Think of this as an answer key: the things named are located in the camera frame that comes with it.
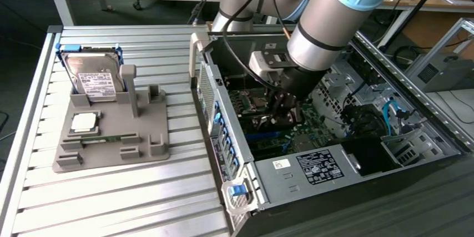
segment warning label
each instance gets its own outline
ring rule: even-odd
[[[309,182],[316,185],[344,177],[344,173],[329,150],[297,157]]]
[[[115,97],[113,75],[105,73],[81,73],[79,79],[89,97]]]

